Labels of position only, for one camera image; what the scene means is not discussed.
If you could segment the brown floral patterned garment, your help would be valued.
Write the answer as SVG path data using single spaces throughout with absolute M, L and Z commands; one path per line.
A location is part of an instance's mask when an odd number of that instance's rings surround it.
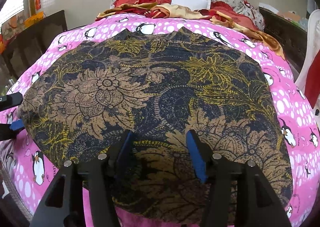
M 287 148 L 259 63 L 188 29 L 128 30 L 85 41 L 35 81 L 18 109 L 57 167 L 89 161 L 135 134 L 117 207 L 171 223 L 201 220 L 209 186 L 195 176 L 186 133 L 227 159 L 252 160 L 283 205 L 293 193 Z

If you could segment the dark wooden cabinet left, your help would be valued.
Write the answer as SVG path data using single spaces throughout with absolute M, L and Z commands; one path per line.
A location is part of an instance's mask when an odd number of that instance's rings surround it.
M 31 66 L 31 62 L 27 58 L 25 50 L 35 47 L 32 56 L 39 57 L 46 52 L 57 35 L 67 30 L 65 11 L 60 10 L 45 17 L 36 24 L 31 25 L 29 28 L 24 29 L 24 31 L 15 36 L 1 54 L 10 76 L 15 79 L 19 78 L 19 75 L 13 67 L 14 53 L 17 53 L 19 56 L 23 68 L 28 69 Z

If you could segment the orange box on cabinet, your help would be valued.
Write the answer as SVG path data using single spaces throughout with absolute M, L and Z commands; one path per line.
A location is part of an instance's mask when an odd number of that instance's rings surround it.
M 39 12 L 39 13 L 36 13 L 35 15 L 29 17 L 28 19 L 26 19 L 24 21 L 24 26 L 25 28 L 29 28 L 31 27 L 32 25 L 40 22 L 42 19 L 44 19 L 46 17 L 46 15 L 44 14 L 43 11 Z

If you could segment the red cloth on chair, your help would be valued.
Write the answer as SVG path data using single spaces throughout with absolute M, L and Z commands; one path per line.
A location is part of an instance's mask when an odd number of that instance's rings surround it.
M 304 95 L 312 108 L 315 107 L 320 93 L 320 50 L 315 56 L 306 77 Z

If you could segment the white plastic chair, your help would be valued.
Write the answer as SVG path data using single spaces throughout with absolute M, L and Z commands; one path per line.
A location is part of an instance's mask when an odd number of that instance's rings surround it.
M 300 74 L 297 80 L 295 81 L 295 84 L 297 85 L 299 90 L 303 93 L 303 95 L 305 92 L 307 73 L 318 51 L 319 51 L 319 9 L 316 9 L 309 16 L 305 60 L 304 60 L 302 70 L 300 71 Z M 317 99 L 317 103 L 315 107 L 312 108 L 312 111 L 315 115 L 315 118 L 319 121 L 319 97 Z

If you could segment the dark wooden headboard table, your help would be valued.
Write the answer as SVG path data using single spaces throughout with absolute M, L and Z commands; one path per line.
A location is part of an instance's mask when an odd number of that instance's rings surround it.
M 306 55 L 307 32 L 267 9 L 259 7 L 259 11 L 265 21 L 264 32 L 281 44 L 288 62 L 300 72 Z

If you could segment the red cushion right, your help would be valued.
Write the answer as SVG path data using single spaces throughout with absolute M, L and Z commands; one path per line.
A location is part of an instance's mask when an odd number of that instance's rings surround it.
M 211 16 L 213 20 L 221 21 L 223 24 L 234 22 L 248 29 L 259 30 L 249 17 L 237 14 L 230 5 L 223 1 L 211 3 L 208 11 L 208 16 Z

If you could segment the red gold satin blanket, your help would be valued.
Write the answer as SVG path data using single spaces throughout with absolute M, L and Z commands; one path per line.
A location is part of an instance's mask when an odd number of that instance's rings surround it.
M 98 21 L 108 16 L 122 13 L 134 12 L 118 12 L 115 8 L 107 9 L 104 12 L 99 13 L 95 20 Z M 283 59 L 285 59 L 283 48 L 274 37 L 264 33 L 263 31 L 248 29 L 234 22 L 232 22 L 231 24 L 223 24 L 221 21 L 213 20 L 213 18 L 211 16 L 208 16 L 208 14 L 209 11 L 207 9 L 192 11 L 188 7 L 183 7 L 180 5 L 171 5 L 166 3 L 156 5 L 155 7 L 151 8 L 148 12 L 138 15 L 142 15 L 147 18 L 183 18 L 185 20 L 209 20 L 215 25 L 221 25 L 223 27 L 233 29 L 246 35 L 249 38 L 262 42 L 265 46 L 269 47 L 272 51 L 274 51 L 277 56 L 280 56 Z

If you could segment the white folded cloth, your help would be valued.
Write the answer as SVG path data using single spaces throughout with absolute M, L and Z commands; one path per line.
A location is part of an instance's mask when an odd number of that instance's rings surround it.
M 171 0 L 171 5 L 188 7 L 190 10 L 210 9 L 211 0 Z

